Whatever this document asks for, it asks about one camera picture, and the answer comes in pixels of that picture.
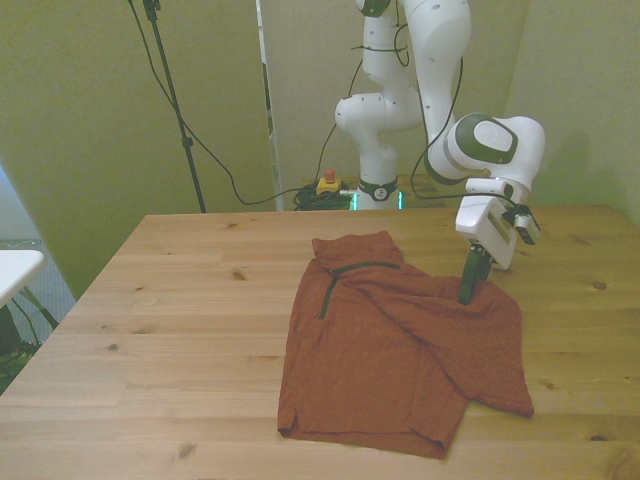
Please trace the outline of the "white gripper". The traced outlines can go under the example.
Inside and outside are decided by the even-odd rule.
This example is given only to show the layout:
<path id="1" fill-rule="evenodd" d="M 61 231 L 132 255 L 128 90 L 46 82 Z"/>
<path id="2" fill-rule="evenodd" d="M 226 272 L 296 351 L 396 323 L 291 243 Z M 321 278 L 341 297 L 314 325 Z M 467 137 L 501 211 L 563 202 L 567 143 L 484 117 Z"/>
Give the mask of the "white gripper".
<path id="1" fill-rule="evenodd" d="M 503 218 L 504 204 L 493 196 L 464 196 L 456 215 L 455 229 L 471 244 L 458 292 L 458 302 L 467 305 L 478 279 L 486 280 L 493 260 L 506 270 L 513 259 L 516 244 L 514 228 Z"/>

